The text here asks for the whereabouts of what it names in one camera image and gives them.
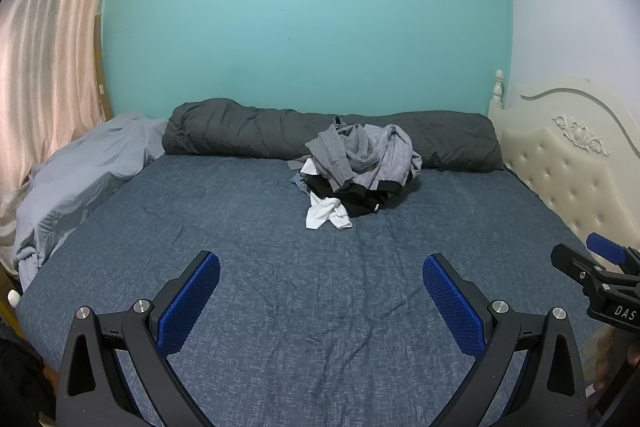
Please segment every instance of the tufted headboard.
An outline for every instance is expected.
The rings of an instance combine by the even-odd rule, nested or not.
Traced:
[[[598,232],[640,249],[640,128],[628,110],[586,78],[510,89],[502,108],[498,72],[489,117],[505,165],[583,242]]]

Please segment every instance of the pile of clothes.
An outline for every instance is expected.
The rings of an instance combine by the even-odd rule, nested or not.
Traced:
[[[347,125],[340,117],[306,143],[309,153],[289,161],[299,170],[291,180],[309,194],[306,227],[330,221],[351,228],[351,217],[377,212],[420,173],[422,159],[397,125]]]

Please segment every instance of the pink curtain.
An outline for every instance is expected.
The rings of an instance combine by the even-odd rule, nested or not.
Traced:
[[[0,261],[15,274],[15,209],[31,167],[104,118],[94,64],[100,0],[0,2]]]

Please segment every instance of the blue bedsheet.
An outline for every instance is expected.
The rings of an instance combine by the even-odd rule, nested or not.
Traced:
[[[220,285],[169,360],[217,427],[425,426],[473,362],[422,286],[430,253],[518,311],[564,307],[578,345],[597,327],[549,260],[557,243],[580,241],[508,171],[425,170],[341,231],[305,228],[308,197],[290,178],[279,160],[162,156],[41,269],[17,310],[29,340],[58,368],[78,307],[125,310],[211,250]]]

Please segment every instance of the dark gray pillow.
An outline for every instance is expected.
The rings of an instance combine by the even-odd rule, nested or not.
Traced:
[[[228,98],[183,103],[174,109],[162,145],[167,154],[222,154],[291,160],[308,154],[305,143],[334,121],[330,114],[244,107]],[[402,112],[342,117],[347,124],[399,125],[422,157],[423,168],[503,169],[491,121],[478,113]]]

